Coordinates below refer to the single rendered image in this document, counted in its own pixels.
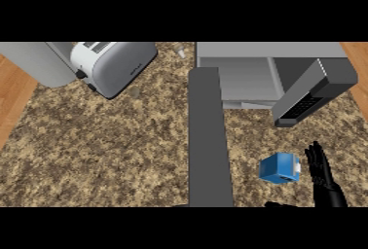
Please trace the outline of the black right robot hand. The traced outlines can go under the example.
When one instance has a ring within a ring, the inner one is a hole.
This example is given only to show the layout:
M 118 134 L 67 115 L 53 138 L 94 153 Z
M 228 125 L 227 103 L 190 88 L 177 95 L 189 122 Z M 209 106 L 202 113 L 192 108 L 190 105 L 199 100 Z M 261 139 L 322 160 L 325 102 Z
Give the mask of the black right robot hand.
M 333 180 L 328 158 L 317 142 L 304 150 L 313 183 L 313 201 L 317 208 L 347 207 L 341 187 Z

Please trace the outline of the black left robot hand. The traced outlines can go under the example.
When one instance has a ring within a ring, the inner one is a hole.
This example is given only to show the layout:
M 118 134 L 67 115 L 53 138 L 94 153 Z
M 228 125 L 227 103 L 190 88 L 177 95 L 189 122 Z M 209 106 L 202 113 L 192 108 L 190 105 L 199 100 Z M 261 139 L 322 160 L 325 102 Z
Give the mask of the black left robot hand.
M 267 201 L 264 203 L 264 207 L 296 207 L 296 206 L 288 205 L 288 204 L 279 204 L 277 202 Z

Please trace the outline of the blue milk carton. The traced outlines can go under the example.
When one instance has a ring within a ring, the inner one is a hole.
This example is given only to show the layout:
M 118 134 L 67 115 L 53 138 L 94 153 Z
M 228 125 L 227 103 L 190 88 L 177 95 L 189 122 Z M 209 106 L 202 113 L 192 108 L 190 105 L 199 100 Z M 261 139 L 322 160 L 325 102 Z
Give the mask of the blue milk carton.
M 276 153 L 258 162 L 258 178 L 276 185 L 296 182 L 299 162 L 295 154 Z

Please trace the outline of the dark grey microwave door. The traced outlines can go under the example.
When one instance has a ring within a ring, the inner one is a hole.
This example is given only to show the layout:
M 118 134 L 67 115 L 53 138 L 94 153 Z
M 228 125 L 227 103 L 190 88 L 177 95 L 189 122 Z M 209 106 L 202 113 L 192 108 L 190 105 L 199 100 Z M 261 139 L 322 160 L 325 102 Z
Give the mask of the dark grey microwave door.
M 190 207 L 231 207 L 224 115 L 218 69 L 187 74 L 187 186 Z

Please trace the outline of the grey microwave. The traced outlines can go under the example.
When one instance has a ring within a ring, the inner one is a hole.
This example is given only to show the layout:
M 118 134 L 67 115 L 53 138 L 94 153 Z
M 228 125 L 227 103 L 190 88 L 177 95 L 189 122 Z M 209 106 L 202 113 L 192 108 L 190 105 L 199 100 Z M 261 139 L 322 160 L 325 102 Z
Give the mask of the grey microwave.
M 197 42 L 194 65 L 218 70 L 226 109 L 268 109 L 291 127 L 357 83 L 336 42 Z

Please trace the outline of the silver toaster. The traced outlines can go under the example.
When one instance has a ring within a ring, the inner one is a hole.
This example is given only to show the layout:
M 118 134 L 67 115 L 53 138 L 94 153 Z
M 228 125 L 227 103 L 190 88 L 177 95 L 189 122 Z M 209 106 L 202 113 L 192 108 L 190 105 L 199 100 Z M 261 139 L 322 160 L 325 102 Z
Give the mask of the silver toaster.
M 106 99 L 113 99 L 156 54 L 153 42 L 76 42 L 70 52 L 76 78 Z

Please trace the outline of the grey cylindrical appliance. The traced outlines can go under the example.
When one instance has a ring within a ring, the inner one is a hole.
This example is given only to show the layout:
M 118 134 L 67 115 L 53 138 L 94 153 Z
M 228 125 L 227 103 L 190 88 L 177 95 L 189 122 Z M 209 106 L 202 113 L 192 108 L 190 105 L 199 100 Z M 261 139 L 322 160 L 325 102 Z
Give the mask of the grey cylindrical appliance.
M 0 54 L 48 88 L 64 86 L 76 78 L 72 48 L 70 42 L 0 42 Z

